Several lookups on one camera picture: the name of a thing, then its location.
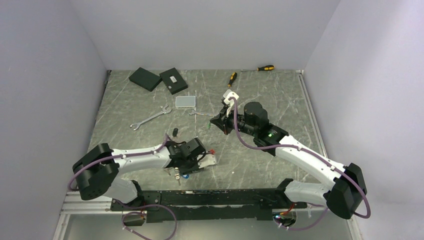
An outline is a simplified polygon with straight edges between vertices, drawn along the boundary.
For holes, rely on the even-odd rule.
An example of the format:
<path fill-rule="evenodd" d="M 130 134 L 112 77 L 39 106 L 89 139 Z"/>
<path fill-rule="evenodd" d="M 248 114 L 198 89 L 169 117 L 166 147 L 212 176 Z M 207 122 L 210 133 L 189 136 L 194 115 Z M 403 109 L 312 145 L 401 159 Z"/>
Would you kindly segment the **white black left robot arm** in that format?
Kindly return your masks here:
<path fill-rule="evenodd" d="M 106 196 L 117 199 L 129 209 L 144 203 L 140 184 L 122 175 L 146 169 L 174 169 L 175 178 L 217 164 L 214 152 L 207 151 L 198 138 L 175 142 L 165 136 L 162 144 L 139 149 L 112 149 L 98 144 L 73 166 L 69 191 L 78 191 L 83 201 Z"/>

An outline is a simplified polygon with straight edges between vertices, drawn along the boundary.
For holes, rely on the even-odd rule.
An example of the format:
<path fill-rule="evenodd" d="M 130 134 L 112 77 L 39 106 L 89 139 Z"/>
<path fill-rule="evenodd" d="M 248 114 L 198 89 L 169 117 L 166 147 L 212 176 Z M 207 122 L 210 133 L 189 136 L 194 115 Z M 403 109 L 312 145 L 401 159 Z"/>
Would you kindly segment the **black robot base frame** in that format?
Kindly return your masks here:
<path fill-rule="evenodd" d="M 279 188 L 144 190 L 130 203 L 111 201 L 113 212 L 146 211 L 148 223 L 191 220 L 256 219 L 270 221 L 279 211 L 305 209 Z"/>

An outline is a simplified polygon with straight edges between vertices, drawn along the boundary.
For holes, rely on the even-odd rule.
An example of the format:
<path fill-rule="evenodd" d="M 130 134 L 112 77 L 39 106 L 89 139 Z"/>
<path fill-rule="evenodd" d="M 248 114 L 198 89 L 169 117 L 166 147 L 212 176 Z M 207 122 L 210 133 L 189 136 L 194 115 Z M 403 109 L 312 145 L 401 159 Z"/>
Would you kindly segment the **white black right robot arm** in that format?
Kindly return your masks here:
<path fill-rule="evenodd" d="M 253 145 L 243 139 L 247 148 L 267 152 L 274 157 L 287 160 L 308 172 L 318 183 L 285 179 L 275 194 L 276 203 L 287 208 L 294 202 L 304 202 L 327 207 L 342 219 L 358 216 L 368 219 L 371 206 L 366 197 L 367 187 L 362 169 L 355 163 L 344 165 L 331 160 L 296 140 L 284 129 L 270 123 L 268 112 L 259 102 L 247 103 L 241 113 L 237 102 L 225 104 L 221 111 L 210 119 L 225 135 L 235 131 L 253 137 Z"/>

